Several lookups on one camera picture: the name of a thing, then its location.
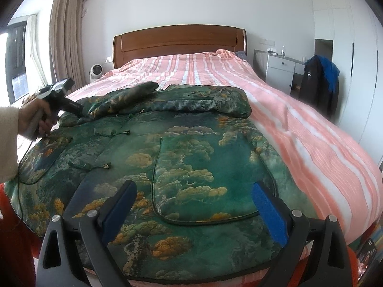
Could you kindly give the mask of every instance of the wardrobe door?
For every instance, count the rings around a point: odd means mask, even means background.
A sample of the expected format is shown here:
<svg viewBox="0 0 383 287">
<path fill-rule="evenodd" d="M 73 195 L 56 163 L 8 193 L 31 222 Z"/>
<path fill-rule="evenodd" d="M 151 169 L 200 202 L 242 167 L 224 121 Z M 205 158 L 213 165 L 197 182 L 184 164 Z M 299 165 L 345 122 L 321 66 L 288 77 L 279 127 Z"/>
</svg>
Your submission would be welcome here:
<svg viewBox="0 0 383 287">
<path fill-rule="evenodd" d="M 314 11 L 314 25 L 316 39 L 334 39 L 334 18 L 332 15 L 332 9 Z"/>
<path fill-rule="evenodd" d="M 315 11 L 322 11 L 324 9 L 331 8 L 331 2 L 329 0 L 313 0 L 313 7 Z"/>
<path fill-rule="evenodd" d="M 351 9 L 333 9 L 334 12 L 334 43 L 332 62 L 340 70 L 338 107 L 334 117 L 334 124 L 339 124 L 346 107 L 347 96 L 351 87 L 351 66 L 354 29 Z"/>
<path fill-rule="evenodd" d="M 383 27 L 376 17 L 375 26 L 378 37 L 378 76 L 370 115 L 360 144 L 379 165 L 383 156 Z"/>
<path fill-rule="evenodd" d="M 364 0 L 349 0 L 354 19 L 351 85 L 339 127 L 360 141 L 370 113 L 377 77 L 377 40 L 372 11 Z"/>
</svg>

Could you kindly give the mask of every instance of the white sheer curtain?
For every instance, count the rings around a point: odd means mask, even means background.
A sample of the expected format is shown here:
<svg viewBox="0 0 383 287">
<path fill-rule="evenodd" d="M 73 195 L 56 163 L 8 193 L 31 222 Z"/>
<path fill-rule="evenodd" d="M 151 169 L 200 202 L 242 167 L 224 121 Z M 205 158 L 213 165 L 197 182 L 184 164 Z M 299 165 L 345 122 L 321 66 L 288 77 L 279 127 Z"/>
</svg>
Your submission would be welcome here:
<svg viewBox="0 0 383 287">
<path fill-rule="evenodd" d="M 29 16 L 25 30 L 25 72 L 30 94 L 48 85 L 37 52 L 36 25 L 37 15 Z"/>
</svg>

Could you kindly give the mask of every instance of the white fuzzy sleeve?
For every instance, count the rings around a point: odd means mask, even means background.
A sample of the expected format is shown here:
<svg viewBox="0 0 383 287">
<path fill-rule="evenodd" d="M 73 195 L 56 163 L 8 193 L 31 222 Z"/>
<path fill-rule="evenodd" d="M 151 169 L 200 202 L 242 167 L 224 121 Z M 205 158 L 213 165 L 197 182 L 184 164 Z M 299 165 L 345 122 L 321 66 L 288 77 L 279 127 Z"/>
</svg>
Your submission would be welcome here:
<svg viewBox="0 0 383 287">
<path fill-rule="evenodd" d="M 17 173 L 17 131 L 19 109 L 0 107 L 0 182 Z"/>
</svg>

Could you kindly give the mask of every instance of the pink striped bedsheet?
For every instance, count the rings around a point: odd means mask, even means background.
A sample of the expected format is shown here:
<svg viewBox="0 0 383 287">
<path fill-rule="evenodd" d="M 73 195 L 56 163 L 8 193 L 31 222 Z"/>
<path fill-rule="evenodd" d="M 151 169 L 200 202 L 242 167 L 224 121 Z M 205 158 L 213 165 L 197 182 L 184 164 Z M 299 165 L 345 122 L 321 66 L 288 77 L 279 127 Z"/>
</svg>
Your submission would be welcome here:
<svg viewBox="0 0 383 287">
<path fill-rule="evenodd" d="M 162 89 L 170 84 L 243 89 L 252 108 L 249 119 L 280 154 L 318 216 L 338 217 L 347 243 L 381 215 L 382 177 L 367 153 L 317 111 L 267 85 L 232 52 L 133 60 L 69 98 L 105 95 L 145 81 L 158 82 Z"/>
</svg>

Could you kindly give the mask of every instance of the drawer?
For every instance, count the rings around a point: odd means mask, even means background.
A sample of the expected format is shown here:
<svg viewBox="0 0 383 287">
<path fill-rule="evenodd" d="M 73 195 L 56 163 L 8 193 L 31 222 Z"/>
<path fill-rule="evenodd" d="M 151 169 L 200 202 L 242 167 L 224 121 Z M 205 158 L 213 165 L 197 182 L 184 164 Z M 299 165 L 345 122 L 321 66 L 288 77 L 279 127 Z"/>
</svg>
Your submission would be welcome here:
<svg viewBox="0 0 383 287">
<path fill-rule="evenodd" d="M 304 75 L 304 68 L 305 68 L 305 65 L 301 65 L 300 63 L 295 63 L 294 72 L 300 75 Z"/>
<path fill-rule="evenodd" d="M 267 62 L 267 66 L 279 70 L 294 72 L 295 62 L 269 55 L 269 61 Z"/>
<path fill-rule="evenodd" d="M 293 72 L 275 68 L 267 68 L 266 83 L 271 87 L 290 95 L 293 75 Z"/>
</svg>

